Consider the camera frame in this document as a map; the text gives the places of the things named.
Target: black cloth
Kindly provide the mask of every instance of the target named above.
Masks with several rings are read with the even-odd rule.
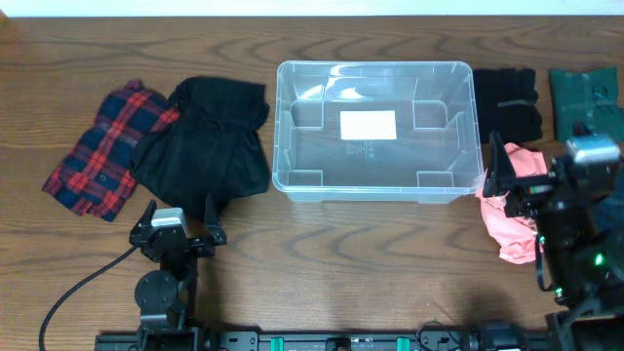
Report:
[[[624,168],[615,178],[615,192],[594,205],[592,213],[600,233],[624,228]]]
[[[169,101],[179,120],[136,144],[138,183],[202,221],[209,194],[219,214],[233,198],[266,192],[269,168],[256,132],[269,111],[263,85],[193,77]]]
[[[491,131],[497,131],[503,142],[542,138],[533,69],[477,69],[473,75],[481,143],[489,143]]]

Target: white wall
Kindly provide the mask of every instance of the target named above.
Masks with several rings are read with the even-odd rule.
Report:
[[[0,0],[0,10],[9,17],[624,15],[624,0]]]

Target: green light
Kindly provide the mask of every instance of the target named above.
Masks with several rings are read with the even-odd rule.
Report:
[[[603,263],[605,263],[605,257],[602,253],[598,253],[594,259],[594,265],[603,265]]]

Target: green cloth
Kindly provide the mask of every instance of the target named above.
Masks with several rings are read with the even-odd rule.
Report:
[[[572,137],[572,125],[582,121],[597,134],[609,134],[615,142],[624,139],[624,111],[617,107],[615,67],[588,73],[550,71],[555,103],[557,140]]]

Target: green connector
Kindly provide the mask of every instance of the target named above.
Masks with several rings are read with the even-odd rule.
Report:
[[[410,340],[407,337],[397,338],[397,351],[410,351]]]
[[[271,351],[284,351],[284,339],[281,337],[271,337]]]

